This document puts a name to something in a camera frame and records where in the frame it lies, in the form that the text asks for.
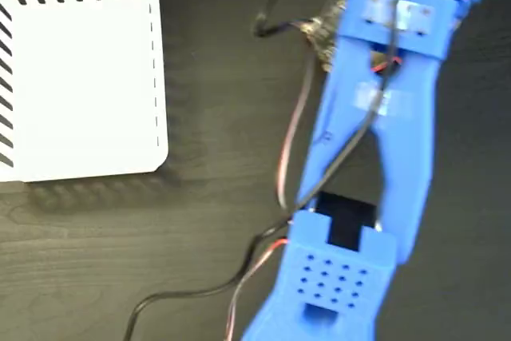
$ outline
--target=wood grain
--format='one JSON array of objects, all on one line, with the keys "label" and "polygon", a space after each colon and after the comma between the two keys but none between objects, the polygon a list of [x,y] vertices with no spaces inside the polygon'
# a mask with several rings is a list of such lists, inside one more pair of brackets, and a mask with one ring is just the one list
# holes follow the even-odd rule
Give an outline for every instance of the wood grain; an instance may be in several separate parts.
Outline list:
[{"label": "wood grain", "polygon": [[[0,186],[2,341],[121,340],[136,301],[227,279],[248,236],[279,215],[272,182],[304,46],[294,34],[250,36],[260,1],[161,0],[172,149],[158,172]],[[323,1],[284,0],[275,17],[312,14]],[[509,0],[485,0],[442,71],[434,186],[414,257],[382,311],[381,341],[511,334],[509,20]],[[319,95],[318,85],[295,179]],[[373,149],[366,144],[331,188],[376,201]],[[248,286],[239,329],[276,268]],[[135,340],[222,339],[228,299],[159,303]]]}]

